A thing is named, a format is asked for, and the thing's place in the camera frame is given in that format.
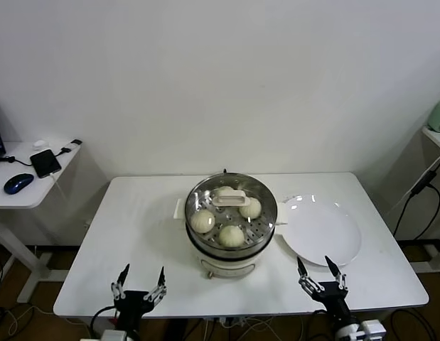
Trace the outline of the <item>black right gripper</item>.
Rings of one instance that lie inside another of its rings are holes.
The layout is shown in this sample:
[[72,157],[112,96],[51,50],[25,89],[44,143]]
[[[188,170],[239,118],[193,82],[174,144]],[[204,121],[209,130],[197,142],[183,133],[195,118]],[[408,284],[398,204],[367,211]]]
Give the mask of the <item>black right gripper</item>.
[[327,314],[332,318],[335,329],[340,329],[352,323],[352,315],[345,298],[348,294],[346,274],[343,274],[336,263],[325,256],[328,268],[335,281],[316,282],[309,275],[303,261],[297,257],[299,284],[302,289],[315,301],[321,303]]

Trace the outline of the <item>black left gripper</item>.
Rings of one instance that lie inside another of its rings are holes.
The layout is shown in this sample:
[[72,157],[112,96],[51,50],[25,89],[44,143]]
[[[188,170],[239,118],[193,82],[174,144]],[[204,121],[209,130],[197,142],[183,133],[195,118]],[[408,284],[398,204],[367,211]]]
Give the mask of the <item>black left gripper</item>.
[[154,309],[153,302],[160,302],[167,293],[164,267],[161,268],[156,287],[149,292],[124,291],[129,267],[130,264],[127,264],[117,281],[111,283],[113,298],[118,298],[114,299],[114,307],[119,313],[115,327],[127,332],[138,331],[142,316],[150,313]]

